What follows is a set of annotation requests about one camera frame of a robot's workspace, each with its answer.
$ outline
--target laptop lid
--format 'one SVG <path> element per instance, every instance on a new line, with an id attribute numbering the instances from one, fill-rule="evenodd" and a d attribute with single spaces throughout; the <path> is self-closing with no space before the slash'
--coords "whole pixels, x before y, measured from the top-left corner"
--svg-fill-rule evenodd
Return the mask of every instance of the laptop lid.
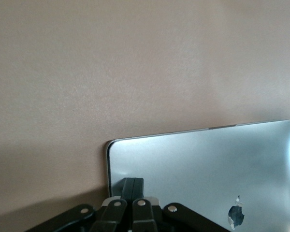
<path id="1" fill-rule="evenodd" d="M 229 231 L 290 232 L 290 121 L 117 139 L 109 191 L 144 178 L 161 207 L 178 202 Z"/>

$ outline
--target silver screw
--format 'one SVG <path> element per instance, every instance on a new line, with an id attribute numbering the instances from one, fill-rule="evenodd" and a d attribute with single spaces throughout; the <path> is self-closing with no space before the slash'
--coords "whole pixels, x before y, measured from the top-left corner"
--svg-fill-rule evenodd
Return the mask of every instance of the silver screw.
<path id="1" fill-rule="evenodd" d="M 82 210 L 81 210 L 81 214 L 88 213 L 88 211 L 89 211 L 89 209 L 87 209 L 87 208 L 84 208 L 84 209 L 82 209 Z"/>
<path id="2" fill-rule="evenodd" d="M 174 205 L 170 205 L 170 206 L 168 207 L 168 210 L 169 210 L 170 212 L 174 213 L 174 212 L 177 211 L 177 208 L 176 208 Z"/>
<path id="3" fill-rule="evenodd" d="M 121 206 L 121 202 L 115 202 L 114 206 Z"/>
<path id="4" fill-rule="evenodd" d="M 137 202 L 137 204 L 138 204 L 139 206 L 144 206 L 144 205 L 146 205 L 146 202 L 145 202 L 144 200 L 139 200 L 139 201 Z"/>

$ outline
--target beige surface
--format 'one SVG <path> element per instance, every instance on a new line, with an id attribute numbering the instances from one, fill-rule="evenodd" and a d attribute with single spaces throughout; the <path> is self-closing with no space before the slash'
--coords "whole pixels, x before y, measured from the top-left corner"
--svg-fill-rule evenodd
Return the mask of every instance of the beige surface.
<path id="1" fill-rule="evenodd" d="M 106 197 L 111 139 L 290 119 L 290 0 L 0 0 L 0 232 Z"/>

